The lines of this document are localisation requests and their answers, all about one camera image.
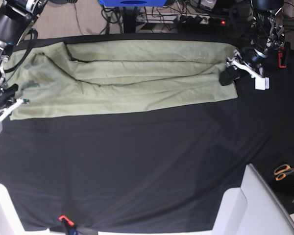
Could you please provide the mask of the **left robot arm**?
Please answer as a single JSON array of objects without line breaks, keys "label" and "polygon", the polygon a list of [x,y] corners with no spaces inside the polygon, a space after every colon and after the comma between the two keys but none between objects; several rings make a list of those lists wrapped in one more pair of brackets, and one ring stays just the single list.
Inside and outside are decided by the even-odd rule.
[{"label": "left robot arm", "polygon": [[285,29],[283,26],[283,0],[242,0],[229,10],[232,26],[240,31],[236,23],[234,11],[248,5],[251,12],[249,28],[241,31],[250,44],[237,48],[232,57],[226,60],[226,68],[219,76],[222,86],[230,85],[234,80],[248,74],[254,79],[255,89],[268,90],[270,79],[264,75],[262,63],[268,56],[279,53],[285,45]]}]

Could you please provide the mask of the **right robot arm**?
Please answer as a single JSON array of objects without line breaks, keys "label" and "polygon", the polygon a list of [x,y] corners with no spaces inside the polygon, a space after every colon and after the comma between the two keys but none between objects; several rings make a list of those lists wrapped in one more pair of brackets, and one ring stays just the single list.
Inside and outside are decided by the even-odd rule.
[{"label": "right robot arm", "polygon": [[28,35],[47,4],[46,0],[4,0],[0,6],[0,109],[14,95],[15,88],[5,89],[7,83],[4,60],[13,47]]}]

